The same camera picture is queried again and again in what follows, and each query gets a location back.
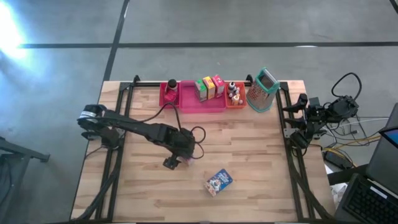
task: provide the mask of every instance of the black metal frame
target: black metal frame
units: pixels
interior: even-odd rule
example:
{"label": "black metal frame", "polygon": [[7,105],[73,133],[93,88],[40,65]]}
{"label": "black metal frame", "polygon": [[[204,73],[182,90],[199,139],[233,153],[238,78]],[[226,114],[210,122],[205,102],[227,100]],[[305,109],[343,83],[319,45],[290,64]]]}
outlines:
{"label": "black metal frame", "polygon": [[[133,92],[134,87],[157,87],[157,86],[160,86],[160,82],[138,82],[138,81],[140,81],[140,78],[136,75],[134,77],[133,82],[121,82],[120,83],[118,100],[116,102],[116,110],[115,110],[116,112],[120,113],[123,95],[126,90],[128,90],[128,94],[127,94],[127,102],[126,102],[126,109],[124,111],[124,115],[129,116],[129,111],[130,111],[131,101],[132,101],[132,92]],[[245,86],[251,86],[252,82],[253,82],[252,76],[248,75],[246,77]],[[283,129],[286,128],[287,125],[284,122],[285,116],[284,116],[284,112],[282,111],[282,100],[281,100],[281,96],[280,96],[280,91],[284,92],[285,101],[287,104],[286,106],[291,105],[289,87],[288,87],[287,82],[282,82],[280,84],[280,90],[276,94],[279,119],[280,119],[280,124],[281,124],[281,128],[282,128],[282,133],[283,133]],[[293,113],[289,113],[289,117],[293,118]],[[307,173],[305,171],[305,164],[304,164],[303,155],[302,155],[301,150],[298,150],[298,149],[296,150],[297,162],[298,162],[298,166],[300,169],[300,173],[299,173],[299,172],[297,172],[295,165],[294,165],[294,160],[292,157],[292,150],[293,150],[292,146],[290,145],[289,140],[287,138],[285,138],[284,134],[282,134],[282,136],[284,138],[287,164],[289,167],[290,181],[292,184],[293,198],[294,198],[298,221],[299,222],[310,222],[310,223],[333,223],[335,221],[333,219],[333,217],[327,213],[327,211],[322,207],[322,205],[319,203],[319,201],[315,198],[314,194],[312,194],[312,192],[309,189]],[[109,150],[107,152],[105,165],[104,165],[103,178],[101,181],[101,188],[100,188],[97,196],[94,198],[93,202],[90,204],[90,206],[86,209],[86,211],[80,217],[78,217],[77,219],[70,220],[69,222],[65,222],[65,223],[111,223],[113,221],[113,213],[114,213],[114,206],[115,206],[115,202],[116,202],[116,192],[118,190],[118,182],[119,182],[119,174],[120,174],[121,162],[122,162],[122,157],[123,157],[124,142],[125,142],[125,137],[122,138],[121,145],[116,150],[117,151],[116,162],[115,162],[113,171],[110,175],[109,175],[109,170],[111,167],[113,151]],[[298,185],[301,187],[301,189],[303,190],[304,195],[305,195],[305,201],[306,201],[307,209],[308,209],[308,218],[305,218],[304,214],[303,214]],[[102,218],[104,196],[106,195],[110,186],[112,186],[112,188],[111,188],[111,197],[109,200],[108,212],[107,212],[106,218]],[[321,216],[321,218],[322,218],[321,220],[316,219],[314,209]],[[90,220],[90,217],[92,216],[94,211],[95,211],[95,218]]]}

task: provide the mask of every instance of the small carton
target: small carton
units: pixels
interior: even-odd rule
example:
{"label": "small carton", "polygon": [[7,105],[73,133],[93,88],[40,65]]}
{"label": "small carton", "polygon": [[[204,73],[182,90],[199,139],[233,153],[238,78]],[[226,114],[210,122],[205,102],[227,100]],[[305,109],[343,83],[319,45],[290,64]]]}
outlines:
{"label": "small carton", "polygon": [[210,77],[203,78],[203,83],[207,88],[207,100],[214,98],[216,95],[216,86],[214,85],[213,81]]}
{"label": "small carton", "polygon": [[223,96],[224,93],[224,80],[219,75],[215,75],[213,78],[214,85],[216,86],[216,98]]}
{"label": "small carton", "polygon": [[226,186],[232,183],[232,177],[226,172],[225,169],[221,169],[212,178],[206,181],[205,187],[211,194],[211,196],[216,196],[220,191],[222,191]]}
{"label": "small carton", "polygon": [[203,80],[195,81],[195,94],[198,97],[199,101],[207,100],[207,89]]}

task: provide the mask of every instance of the concrete floor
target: concrete floor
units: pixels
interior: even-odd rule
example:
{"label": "concrete floor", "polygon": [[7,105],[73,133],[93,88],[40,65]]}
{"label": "concrete floor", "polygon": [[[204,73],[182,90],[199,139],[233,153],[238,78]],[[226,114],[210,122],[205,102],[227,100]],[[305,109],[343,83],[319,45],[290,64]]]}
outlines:
{"label": "concrete floor", "polygon": [[[0,21],[8,29],[0,44],[112,43],[122,4],[0,1]],[[121,42],[384,42],[398,39],[397,21],[388,0],[131,0]],[[87,145],[75,119],[86,104],[97,102],[109,52],[2,49],[0,136],[51,154],[46,164],[29,164],[9,223],[68,220]],[[397,58],[398,47],[119,49],[110,80],[216,73],[242,79],[267,66],[280,80],[305,80],[308,95],[326,102],[334,100],[334,82],[355,72],[363,82],[359,115],[389,116],[398,102]],[[347,79],[338,91],[354,94],[357,87]],[[385,123],[364,127],[373,133]],[[324,137],[322,144],[331,141]],[[374,144],[346,150],[357,164],[365,164]]]}

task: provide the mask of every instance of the orange basket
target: orange basket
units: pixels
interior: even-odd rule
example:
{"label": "orange basket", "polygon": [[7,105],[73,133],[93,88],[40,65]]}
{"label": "orange basket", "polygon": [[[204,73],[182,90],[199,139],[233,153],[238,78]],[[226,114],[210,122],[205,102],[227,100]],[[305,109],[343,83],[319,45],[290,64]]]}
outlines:
{"label": "orange basket", "polygon": [[232,105],[231,99],[228,97],[228,85],[229,85],[229,82],[228,83],[226,82],[225,87],[224,87],[224,89],[225,89],[224,97],[225,97],[227,109],[243,109],[247,105],[246,89],[244,88],[244,83],[235,82],[236,88],[239,87],[239,94],[241,95],[240,100],[243,100],[243,104],[237,105],[237,106]]}

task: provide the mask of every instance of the red container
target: red container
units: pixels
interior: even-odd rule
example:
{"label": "red container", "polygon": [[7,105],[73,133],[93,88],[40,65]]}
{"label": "red container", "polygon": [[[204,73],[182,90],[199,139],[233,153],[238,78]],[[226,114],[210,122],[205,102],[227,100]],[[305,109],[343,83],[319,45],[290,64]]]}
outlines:
{"label": "red container", "polygon": [[[167,86],[167,82],[160,83],[160,93],[159,93],[159,106],[160,107],[162,107],[165,103],[169,102],[164,99],[164,93],[165,93],[164,90],[166,89],[166,86]],[[179,108],[180,107],[180,83],[179,82],[177,82],[177,91],[178,91],[178,94],[174,101],[174,106],[176,108]],[[167,105],[165,108],[173,108],[173,107],[171,105]]]}
{"label": "red container", "polygon": [[246,89],[244,88],[244,83],[235,83],[236,88],[239,87],[239,94],[241,95],[240,100],[243,100],[243,104],[241,105],[232,105],[231,99],[228,97],[228,85],[229,83],[225,83],[225,102],[227,109],[243,109],[246,103]]}
{"label": "red container", "polygon": [[183,113],[219,113],[226,108],[225,97],[200,102],[195,94],[195,81],[183,80],[179,86],[180,110]]}

